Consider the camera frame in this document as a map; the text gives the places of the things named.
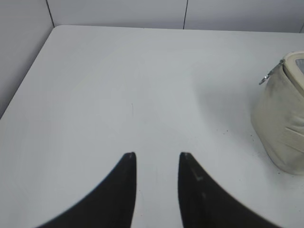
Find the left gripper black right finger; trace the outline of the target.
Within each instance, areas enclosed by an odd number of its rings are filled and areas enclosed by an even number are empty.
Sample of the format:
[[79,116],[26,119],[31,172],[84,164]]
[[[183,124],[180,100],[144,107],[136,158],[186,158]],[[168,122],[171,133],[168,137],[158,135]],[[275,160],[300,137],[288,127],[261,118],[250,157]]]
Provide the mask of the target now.
[[274,228],[220,187],[191,153],[181,152],[178,199],[185,228]]

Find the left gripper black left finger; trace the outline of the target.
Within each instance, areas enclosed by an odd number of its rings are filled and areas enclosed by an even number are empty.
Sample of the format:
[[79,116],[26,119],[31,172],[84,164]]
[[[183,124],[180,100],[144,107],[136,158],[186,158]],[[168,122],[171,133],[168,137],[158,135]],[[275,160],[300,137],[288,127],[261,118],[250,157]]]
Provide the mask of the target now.
[[136,188],[136,154],[125,153],[88,195],[40,227],[129,228],[133,219]]

